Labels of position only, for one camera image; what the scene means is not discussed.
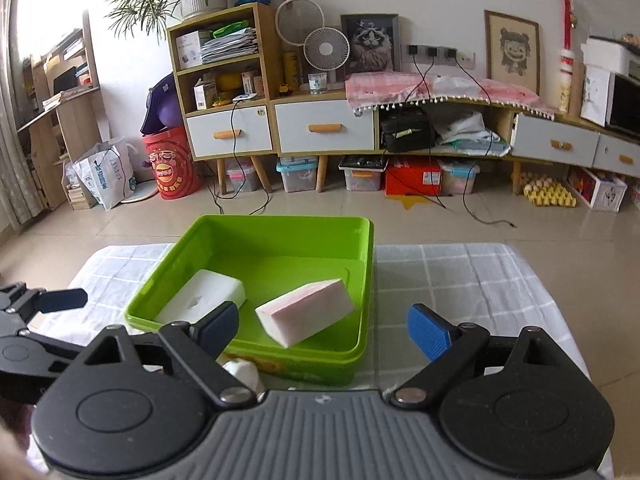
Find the pink table runner cloth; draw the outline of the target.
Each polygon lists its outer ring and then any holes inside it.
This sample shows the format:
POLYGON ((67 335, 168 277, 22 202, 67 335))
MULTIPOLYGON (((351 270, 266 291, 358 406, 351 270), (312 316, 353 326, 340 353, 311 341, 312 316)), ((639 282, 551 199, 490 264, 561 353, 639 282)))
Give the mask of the pink table runner cloth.
POLYGON ((354 112, 456 101, 513 108, 550 120, 555 116, 554 110, 532 90, 517 84, 469 76, 422 77, 399 72, 352 74, 345 81, 345 92, 348 105, 354 112))

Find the low wooden tv console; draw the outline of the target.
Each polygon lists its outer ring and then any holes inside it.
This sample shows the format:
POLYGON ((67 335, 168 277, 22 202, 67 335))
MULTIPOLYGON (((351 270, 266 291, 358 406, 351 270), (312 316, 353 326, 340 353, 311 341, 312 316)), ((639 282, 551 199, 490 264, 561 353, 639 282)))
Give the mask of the low wooden tv console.
POLYGON ((422 108, 428 114, 458 114, 477 110, 485 126, 510 146, 503 156, 512 162, 512 192, 521 192, 521 173, 529 162, 562 164, 639 177, 639 141, 623 133, 602 128, 582 118, 556 112, 553 118, 530 114, 521 107, 468 99, 436 98, 405 106, 383 105, 374 111, 378 146, 384 144, 382 120, 408 108, 422 108))

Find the white desk fan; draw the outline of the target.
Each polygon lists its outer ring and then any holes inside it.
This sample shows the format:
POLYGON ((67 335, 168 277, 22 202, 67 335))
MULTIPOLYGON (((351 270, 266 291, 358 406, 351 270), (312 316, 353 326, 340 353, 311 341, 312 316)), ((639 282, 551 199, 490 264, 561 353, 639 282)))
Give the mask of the white desk fan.
POLYGON ((346 36, 333 27, 316 28, 306 37, 303 51, 312 68, 308 74, 310 93, 319 94, 338 88, 337 71, 350 57, 346 36))

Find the framed cat picture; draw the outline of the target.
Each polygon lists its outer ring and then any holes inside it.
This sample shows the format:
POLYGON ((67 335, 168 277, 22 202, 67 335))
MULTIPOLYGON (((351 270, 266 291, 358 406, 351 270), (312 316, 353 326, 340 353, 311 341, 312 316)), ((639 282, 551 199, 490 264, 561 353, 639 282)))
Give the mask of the framed cat picture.
POLYGON ((341 28, 350 49, 347 76, 401 68, 398 14, 342 14, 341 28))

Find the white rabbit plush toy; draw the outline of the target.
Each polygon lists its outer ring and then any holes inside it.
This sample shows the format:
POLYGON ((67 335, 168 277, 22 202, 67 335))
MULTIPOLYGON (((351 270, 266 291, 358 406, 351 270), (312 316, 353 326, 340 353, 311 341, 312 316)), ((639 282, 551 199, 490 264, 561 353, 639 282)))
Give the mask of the white rabbit plush toy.
POLYGON ((221 366, 246 388, 252 390, 256 396, 264 393, 265 387, 254 363, 243 359, 226 359, 221 366))

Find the black microwave oven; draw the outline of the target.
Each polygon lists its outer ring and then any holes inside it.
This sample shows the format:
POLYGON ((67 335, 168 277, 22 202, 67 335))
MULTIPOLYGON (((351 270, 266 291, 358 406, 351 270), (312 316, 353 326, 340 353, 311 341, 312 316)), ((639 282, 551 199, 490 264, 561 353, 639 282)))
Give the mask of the black microwave oven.
POLYGON ((580 117, 638 139, 639 84, 596 66, 586 66, 580 117))

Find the red printed bucket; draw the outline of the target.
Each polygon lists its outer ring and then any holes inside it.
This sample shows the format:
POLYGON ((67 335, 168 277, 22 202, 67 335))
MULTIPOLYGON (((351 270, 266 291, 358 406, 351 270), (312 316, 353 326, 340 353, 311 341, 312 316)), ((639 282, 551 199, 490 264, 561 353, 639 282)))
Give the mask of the red printed bucket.
POLYGON ((201 187, 186 128, 164 129, 142 136, 158 192, 163 200, 178 200, 201 187))

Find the green plastic storage bin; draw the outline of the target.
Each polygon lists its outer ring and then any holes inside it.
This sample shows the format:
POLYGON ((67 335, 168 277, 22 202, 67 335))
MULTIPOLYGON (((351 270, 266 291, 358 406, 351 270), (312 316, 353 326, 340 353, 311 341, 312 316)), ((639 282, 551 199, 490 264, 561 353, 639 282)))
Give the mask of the green plastic storage bin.
POLYGON ((369 335, 374 227, 362 217, 201 216, 160 260, 125 311, 136 330, 156 332, 157 315, 199 270, 240 280, 246 300, 226 349, 281 378, 344 386, 355 377, 369 335), (285 349, 264 331, 256 308, 311 282, 339 278, 355 310, 285 349))

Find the black bag on shelf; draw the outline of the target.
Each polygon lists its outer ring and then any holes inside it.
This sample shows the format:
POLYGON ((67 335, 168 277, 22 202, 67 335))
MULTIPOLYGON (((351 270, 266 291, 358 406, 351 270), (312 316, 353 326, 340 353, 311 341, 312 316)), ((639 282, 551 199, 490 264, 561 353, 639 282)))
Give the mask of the black bag on shelf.
POLYGON ((380 131, 382 148, 389 153, 428 150, 436 144, 431 117, 418 106, 396 110, 395 113, 384 113, 380 131))

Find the wooden cabinet with drawers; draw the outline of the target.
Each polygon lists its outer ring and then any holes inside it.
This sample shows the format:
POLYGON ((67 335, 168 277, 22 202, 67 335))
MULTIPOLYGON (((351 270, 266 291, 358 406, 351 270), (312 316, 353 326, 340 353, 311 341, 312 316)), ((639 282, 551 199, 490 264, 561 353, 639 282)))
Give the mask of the wooden cabinet with drawers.
POLYGON ((235 156, 249 159, 269 190, 264 156, 312 155, 314 189, 321 190, 330 156, 378 149, 374 114, 356 114, 344 91, 282 96, 283 48, 271 6, 247 3, 189 18, 168 29, 167 39, 192 157, 215 162, 220 184, 235 156))

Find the wooden bookshelf desk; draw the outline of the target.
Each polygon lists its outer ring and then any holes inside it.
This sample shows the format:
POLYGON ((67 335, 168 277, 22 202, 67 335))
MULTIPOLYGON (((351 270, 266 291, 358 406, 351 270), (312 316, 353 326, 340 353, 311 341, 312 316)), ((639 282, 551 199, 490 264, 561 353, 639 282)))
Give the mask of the wooden bookshelf desk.
POLYGON ((101 141, 96 107, 102 103, 88 13, 81 26, 24 69, 36 114, 18 129, 43 207, 71 203, 65 166, 101 141))

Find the white paper shopping bag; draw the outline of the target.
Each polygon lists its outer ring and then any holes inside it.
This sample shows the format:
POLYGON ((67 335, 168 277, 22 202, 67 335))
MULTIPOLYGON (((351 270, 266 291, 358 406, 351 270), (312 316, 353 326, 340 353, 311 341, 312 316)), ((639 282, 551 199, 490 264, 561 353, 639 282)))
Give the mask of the white paper shopping bag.
POLYGON ((97 143, 73 162, 79 180, 105 210, 134 194, 137 180, 123 136, 97 143))

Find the framed cartoon girl picture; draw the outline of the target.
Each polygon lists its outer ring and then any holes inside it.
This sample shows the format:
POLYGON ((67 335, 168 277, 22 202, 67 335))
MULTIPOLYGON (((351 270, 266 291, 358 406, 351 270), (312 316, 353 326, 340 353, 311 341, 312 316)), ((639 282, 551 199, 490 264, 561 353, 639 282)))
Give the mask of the framed cartoon girl picture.
POLYGON ((485 10, 487 77, 540 92, 539 25, 518 16, 485 10))

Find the yellow egg tray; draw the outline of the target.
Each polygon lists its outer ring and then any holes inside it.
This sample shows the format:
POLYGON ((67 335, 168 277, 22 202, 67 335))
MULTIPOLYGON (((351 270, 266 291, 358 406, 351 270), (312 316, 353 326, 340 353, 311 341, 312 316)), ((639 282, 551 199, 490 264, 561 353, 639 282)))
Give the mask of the yellow egg tray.
POLYGON ((523 195, 536 207, 575 208, 577 198, 559 180, 548 174, 526 172, 520 179, 523 195))

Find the red cardboard box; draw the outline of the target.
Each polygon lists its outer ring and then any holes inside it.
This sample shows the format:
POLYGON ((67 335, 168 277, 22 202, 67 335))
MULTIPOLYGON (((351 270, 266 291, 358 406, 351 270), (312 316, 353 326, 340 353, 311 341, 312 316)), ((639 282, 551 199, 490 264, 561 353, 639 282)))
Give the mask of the red cardboard box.
POLYGON ((437 196, 442 189, 442 170, 435 159, 392 157, 385 170, 387 196, 437 196))

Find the white printer box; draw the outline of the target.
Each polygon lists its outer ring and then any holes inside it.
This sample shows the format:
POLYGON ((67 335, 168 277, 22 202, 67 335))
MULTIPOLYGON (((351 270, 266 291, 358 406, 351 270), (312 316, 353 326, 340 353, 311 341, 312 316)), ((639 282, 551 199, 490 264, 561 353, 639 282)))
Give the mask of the white printer box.
POLYGON ((581 46, 584 64, 639 79, 639 47, 623 40, 589 37, 581 46))

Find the pink white sponge block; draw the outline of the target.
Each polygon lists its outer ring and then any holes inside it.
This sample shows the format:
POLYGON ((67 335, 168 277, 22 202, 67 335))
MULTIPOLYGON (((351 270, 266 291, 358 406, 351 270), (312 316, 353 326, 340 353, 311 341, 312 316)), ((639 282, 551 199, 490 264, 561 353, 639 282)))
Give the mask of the pink white sponge block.
POLYGON ((308 283, 255 309, 266 334, 291 348, 355 311, 342 280, 308 283))

